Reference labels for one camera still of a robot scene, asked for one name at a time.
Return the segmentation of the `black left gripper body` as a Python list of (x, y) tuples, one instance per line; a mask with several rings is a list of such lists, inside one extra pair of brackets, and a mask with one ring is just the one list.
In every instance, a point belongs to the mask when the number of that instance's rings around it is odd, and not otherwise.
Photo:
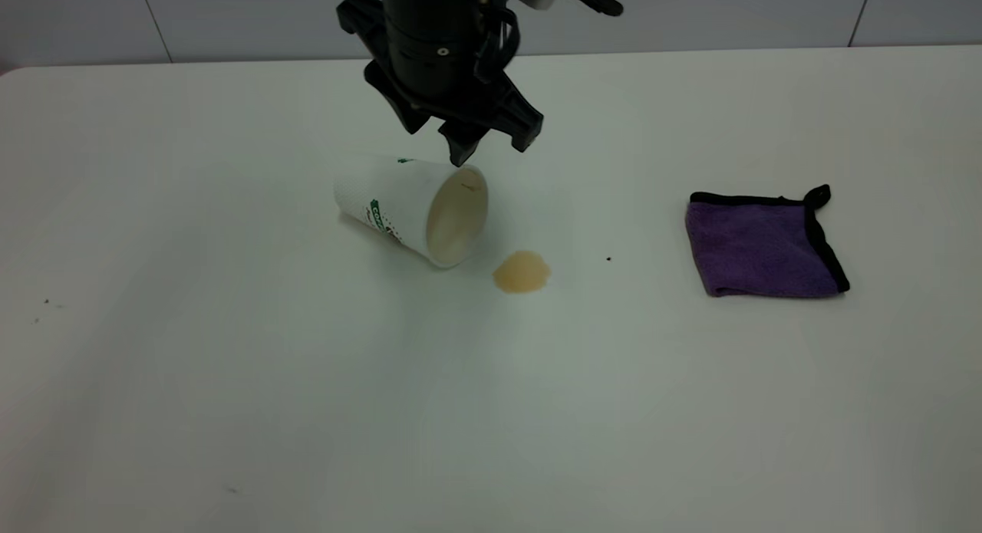
[(344, 0), (336, 12), (418, 107), (488, 84), (509, 63), (509, 10), (493, 0)]

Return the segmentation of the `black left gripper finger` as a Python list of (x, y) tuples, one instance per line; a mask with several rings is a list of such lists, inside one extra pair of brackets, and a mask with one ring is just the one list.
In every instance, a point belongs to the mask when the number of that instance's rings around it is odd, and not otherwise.
[(375, 59), (369, 61), (369, 64), (365, 66), (364, 79), (390, 104), (390, 108), (407, 133), (417, 133), (430, 120), (430, 114), (418, 110), (410, 100), (397, 90), (397, 87), (393, 85), (382, 66)]
[(479, 81), (437, 104), (444, 120), (439, 132), (448, 142), (450, 162), (461, 167), (482, 138), (495, 130), (511, 138), (512, 148), (525, 152), (542, 130), (544, 116), (519, 92), (505, 73), (488, 84)]

